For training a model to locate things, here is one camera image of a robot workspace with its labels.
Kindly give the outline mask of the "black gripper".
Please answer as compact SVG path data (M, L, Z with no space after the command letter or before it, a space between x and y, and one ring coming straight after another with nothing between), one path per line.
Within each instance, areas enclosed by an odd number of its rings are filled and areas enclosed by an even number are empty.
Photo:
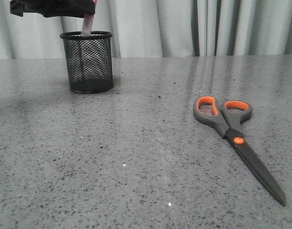
M24 13L37 13L45 18L75 17L95 14L95 3L91 0L12 0L10 13L22 17Z

